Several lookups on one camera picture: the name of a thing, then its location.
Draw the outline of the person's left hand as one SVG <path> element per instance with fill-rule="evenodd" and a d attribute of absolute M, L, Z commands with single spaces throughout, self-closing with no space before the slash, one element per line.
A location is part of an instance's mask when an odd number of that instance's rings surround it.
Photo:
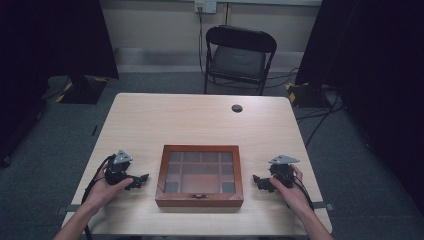
<path fill-rule="evenodd" d="M 110 202 L 121 190 L 133 182 L 132 178 L 127 178 L 116 185 L 109 185 L 105 180 L 106 168 L 107 164 L 104 164 L 100 172 L 96 175 L 94 186 L 91 188 L 84 201 L 84 203 L 93 204 L 99 209 Z"/>

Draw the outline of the black stand base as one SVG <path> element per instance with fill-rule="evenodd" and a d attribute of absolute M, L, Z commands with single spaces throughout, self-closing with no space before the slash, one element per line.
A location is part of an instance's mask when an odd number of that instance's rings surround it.
<path fill-rule="evenodd" d="M 286 84 L 288 98 L 298 108 L 329 108 L 330 103 L 322 89 L 315 89 L 309 84 Z"/>
<path fill-rule="evenodd" d="M 85 75 L 70 75 L 69 79 L 70 83 L 56 99 L 57 103 L 95 105 L 108 83 L 105 78 Z"/>

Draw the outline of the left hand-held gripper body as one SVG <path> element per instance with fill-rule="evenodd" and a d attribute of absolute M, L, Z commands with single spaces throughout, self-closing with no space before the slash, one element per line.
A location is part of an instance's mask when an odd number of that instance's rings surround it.
<path fill-rule="evenodd" d="M 109 185 L 116 185 L 124 179 L 131 179 L 126 173 L 133 158 L 119 150 L 117 154 L 112 154 L 106 158 L 107 168 L 105 172 L 105 179 Z"/>

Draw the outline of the person's right hand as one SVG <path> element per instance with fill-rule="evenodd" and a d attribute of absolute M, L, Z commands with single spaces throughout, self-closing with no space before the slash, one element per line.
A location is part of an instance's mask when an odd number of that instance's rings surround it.
<path fill-rule="evenodd" d="M 293 185 L 292 188 L 287 188 L 274 177 L 270 178 L 270 182 L 280 192 L 286 204 L 302 223 L 306 224 L 312 221 L 315 213 L 310 208 L 308 200 L 300 187 Z"/>

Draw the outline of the black folding chair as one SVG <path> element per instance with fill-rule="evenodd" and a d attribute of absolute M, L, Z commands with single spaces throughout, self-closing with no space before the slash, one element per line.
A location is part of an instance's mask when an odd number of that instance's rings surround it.
<path fill-rule="evenodd" d="M 257 86 L 262 95 L 277 49 L 268 33 L 236 26 L 218 25 L 206 33 L 207 55 L 204 93 L 209 78 L 227 79 Z"/>

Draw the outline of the wooden box with glass lid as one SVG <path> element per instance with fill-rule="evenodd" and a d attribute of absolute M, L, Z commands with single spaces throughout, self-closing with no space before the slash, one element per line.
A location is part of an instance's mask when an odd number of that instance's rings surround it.
<path fill-rule="evenodd" d="M 241 207 L 237 145 L 165 145 L 155 201 L 159 207 Z"/>

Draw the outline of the white wall outlet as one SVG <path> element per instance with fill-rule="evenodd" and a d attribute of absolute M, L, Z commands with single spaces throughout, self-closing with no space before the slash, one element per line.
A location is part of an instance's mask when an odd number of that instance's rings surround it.
<path fill-rule="evenodd" d="M 195 0 L 194 11 L 196 13 L 215 14 L 217 12 L 217 2 L 213 0 Z"/>

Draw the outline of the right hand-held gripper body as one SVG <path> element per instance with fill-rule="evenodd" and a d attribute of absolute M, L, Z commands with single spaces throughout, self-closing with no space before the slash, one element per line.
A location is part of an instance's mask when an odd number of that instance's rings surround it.
<path fill-rule="evenodd" d="M 286 155 L 278 155 L 273 159 L 269 160 L 270 173 L 278 179 L 285 187 L 291 188 L 294 179 L 294 170 L 291 167 L 292 163 L 298 163 L 299 160 Z"/>

